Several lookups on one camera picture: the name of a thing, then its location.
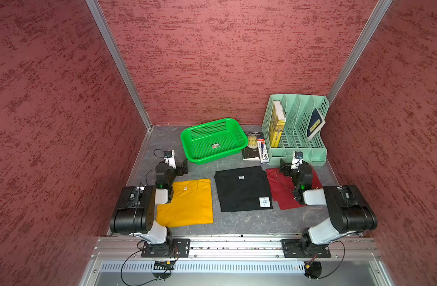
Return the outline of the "red t-shirt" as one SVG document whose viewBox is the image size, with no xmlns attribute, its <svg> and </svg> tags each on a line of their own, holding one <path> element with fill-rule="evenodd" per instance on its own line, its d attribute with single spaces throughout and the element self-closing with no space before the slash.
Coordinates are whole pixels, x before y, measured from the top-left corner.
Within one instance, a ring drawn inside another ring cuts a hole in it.
<svg viewBox="0 0 437 286">
<path fill-rule="evenodd" d="M 279 173 L 279 168 L 267 169 L 266 173 L 273 200 L 278 203 L 281 210 L 296 209 L 302 206 L 326 205 L 324 190 L 314 169 L 311 189 L 296 191 L 291 177 L 285 177 Z"/>
</svg>

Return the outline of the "green plastic basket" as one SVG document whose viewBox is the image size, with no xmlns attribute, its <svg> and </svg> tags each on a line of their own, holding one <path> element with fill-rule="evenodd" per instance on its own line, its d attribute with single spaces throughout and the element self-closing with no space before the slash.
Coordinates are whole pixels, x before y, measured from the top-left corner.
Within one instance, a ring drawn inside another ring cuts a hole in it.
<svg viewBox="0 0 437 286">
<path fill-rule="evenodd" d="M 189 127 L 180 136 L 186 158 L 201 165 L 240 153 L 248 138 L 231 118 Z"/>
</svg>

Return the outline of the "yellow t-shirt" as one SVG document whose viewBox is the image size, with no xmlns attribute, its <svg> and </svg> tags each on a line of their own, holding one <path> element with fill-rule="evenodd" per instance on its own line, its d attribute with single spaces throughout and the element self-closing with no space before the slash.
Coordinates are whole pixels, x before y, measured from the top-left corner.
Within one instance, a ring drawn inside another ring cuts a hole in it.
<svg viewBox="0 0 437 286">
<path fill-rule="evenodd" d="M 213 200 L 210 179 L 175 182 L 169 204 L 157 206 L 156 221 L 168 228 L 212 224 Z"/>
</svg>

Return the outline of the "black t-shirt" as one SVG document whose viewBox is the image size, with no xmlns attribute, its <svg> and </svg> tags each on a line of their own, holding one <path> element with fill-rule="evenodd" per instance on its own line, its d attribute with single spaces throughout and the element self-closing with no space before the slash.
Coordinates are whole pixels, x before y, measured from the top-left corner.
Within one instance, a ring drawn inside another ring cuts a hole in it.
<svg viewBox="0 0 437 286">
<path fill-rule="evenodd" d="M 272 193 L 261 166 L 220 170 L 214 176 L 222 212 L 272 209 Z"/>
</svg>

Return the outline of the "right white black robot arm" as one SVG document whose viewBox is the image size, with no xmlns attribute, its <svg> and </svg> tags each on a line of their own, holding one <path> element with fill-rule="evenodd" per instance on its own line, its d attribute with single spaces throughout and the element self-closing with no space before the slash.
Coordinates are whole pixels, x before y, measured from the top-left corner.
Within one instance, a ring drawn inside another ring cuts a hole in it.
<svg viewBox="0 0 437 286">
<path fill-rule="evenodd" d="M 313 188 L 314 169 L 302 161 L 293 169 L 281 162 L 279 170 L 289 173 L 294 188 L 294 199 L 305 206 L 325 206 L 329 217 L 316 226 L 309 227 L 300 238 L 302 249 L 319 248 L 346 235 L 374 230 L 378 226 L 377 216 L 355 185 L 330 185 Z"/>
</svg>

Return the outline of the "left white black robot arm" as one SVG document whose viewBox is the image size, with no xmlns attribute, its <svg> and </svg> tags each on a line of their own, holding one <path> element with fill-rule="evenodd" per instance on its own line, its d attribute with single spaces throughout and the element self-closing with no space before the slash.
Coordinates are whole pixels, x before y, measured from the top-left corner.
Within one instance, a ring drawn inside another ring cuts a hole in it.
<svg viewBox="0 0 437 286">
<path fill-rule="evenodd" d="M 172 233 L 155 220 L 155 207 L 172 202 L 174 180 L 188 172 L 187 159 L 175 168 L 161 162 L 155 167 L 154 185 L 124 187 L 110 219 L 111 233 L 140 237 L 154 252 L 171 251 Z"/>
</svg>

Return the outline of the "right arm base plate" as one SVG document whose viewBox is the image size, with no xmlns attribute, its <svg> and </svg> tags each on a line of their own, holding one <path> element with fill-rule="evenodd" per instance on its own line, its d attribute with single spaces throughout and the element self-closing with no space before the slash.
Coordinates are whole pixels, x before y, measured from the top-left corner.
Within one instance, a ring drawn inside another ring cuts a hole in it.
<svg viewBox="0 0 437 286">
<path fill-rule="evenodd" d="M 282 239 L 280 242 L 285 258 L 331 258 L 328 245 L 316 245 L 305 238 Z"/>
</svg>

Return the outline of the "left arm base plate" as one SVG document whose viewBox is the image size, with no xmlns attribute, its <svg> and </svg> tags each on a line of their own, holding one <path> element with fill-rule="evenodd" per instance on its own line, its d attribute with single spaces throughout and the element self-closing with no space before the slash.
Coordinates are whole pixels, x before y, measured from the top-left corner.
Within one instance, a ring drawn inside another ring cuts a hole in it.
<svg viewBox="0 0 437 286">
<path fill-rule="evenodd" d="M 149 258 L 184 258 L 189 256 L 191 240 L 187 238 L 169 238 L 162 244 L 144 243 L 141 256 Z"/>
</svg>

